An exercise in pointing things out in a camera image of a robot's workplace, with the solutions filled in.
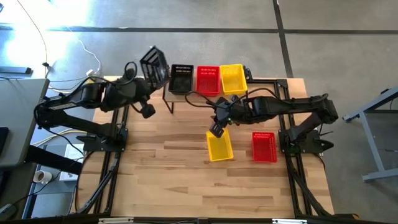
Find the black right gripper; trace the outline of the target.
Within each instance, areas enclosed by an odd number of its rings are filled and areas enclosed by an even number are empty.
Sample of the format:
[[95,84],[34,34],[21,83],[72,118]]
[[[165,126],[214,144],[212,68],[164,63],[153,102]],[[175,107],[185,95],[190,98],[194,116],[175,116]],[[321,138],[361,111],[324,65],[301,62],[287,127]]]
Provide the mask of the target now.
[[213,121],[215,125],[209,131],[216,138],[223,135],[223,128],[229,123],[248,124],[249,106],[243,100],[239,100],[236,95],[233,99],[237,102],[229,101],[224,97],[220,97],[213,106],[215,115]]

